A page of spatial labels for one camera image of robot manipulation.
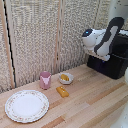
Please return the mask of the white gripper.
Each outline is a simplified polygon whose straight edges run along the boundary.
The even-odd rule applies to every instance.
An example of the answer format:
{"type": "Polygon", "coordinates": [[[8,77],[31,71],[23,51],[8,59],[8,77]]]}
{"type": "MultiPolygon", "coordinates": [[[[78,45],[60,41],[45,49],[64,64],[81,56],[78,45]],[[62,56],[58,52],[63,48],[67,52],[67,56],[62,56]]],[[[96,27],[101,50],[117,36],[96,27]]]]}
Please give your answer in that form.
{"type": "Polygon", "coordinates": [[[89,50],[88,54],[103,61],[108,61],[110,59],[110,55],[108,54],[108,52],[103,50],[97,50],[97,51],[89,50]]]}

